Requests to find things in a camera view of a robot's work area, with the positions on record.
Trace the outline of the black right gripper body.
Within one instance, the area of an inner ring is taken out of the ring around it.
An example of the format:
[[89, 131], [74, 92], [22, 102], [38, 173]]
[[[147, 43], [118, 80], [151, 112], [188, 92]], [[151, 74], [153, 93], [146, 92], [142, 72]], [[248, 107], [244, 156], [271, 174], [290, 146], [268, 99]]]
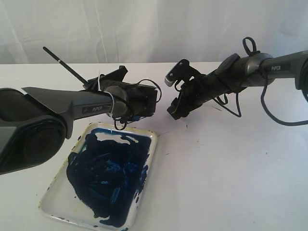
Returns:
[[229, 87], [211, 72], [208, 75], [200, 75], [184, 83], [178, 98], [191, 104], [191, 111], [199, 105], [216, 98], [229, 91]]

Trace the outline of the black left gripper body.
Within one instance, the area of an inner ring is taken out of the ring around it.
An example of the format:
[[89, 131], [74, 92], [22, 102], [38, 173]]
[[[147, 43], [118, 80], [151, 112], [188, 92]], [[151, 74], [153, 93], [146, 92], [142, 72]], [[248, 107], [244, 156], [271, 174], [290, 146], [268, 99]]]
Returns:
[[151, 117], [155, 113], [158, 91], [155, 87], [143, 84], [120, 83], [126, 98], [126, 109], [120, 117], [141, 116]]

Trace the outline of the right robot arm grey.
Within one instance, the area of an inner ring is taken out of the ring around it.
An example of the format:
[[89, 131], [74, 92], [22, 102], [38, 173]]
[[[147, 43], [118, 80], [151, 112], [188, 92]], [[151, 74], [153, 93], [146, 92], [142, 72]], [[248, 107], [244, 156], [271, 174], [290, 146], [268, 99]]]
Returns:
[[248, 87], [266, 89], [278, 78], [293, 78], [295, 88], [307, 97], [307, 51], [276, 58], [267, 53], [253, 53], [241, 58], [234, 53], [209, 74], [200, 73], [190, 66], [188, 60], [183, 59], [165, 77], [165, 83], [169, 87], [184, 82], [178, 90], [178, 97], [171, 102], [167, 111], [177, 120], [210, 100], [225, 107], [226, 104], [221, 101], [220, 96], [239, 94]]

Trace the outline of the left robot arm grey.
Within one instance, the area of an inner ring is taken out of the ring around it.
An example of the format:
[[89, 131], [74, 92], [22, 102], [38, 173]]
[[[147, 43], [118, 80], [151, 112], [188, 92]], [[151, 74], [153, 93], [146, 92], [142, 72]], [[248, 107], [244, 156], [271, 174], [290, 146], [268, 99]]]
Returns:
[[107, 114], [126, 125], [154, 114], [162, 92], [152, 80], [124, 82], [125, 66], [85, 80], [83, 90], [25, 87], [0, 90], [0, 172], [7, 174], [51, 159], [72, 136], [73, 123]]

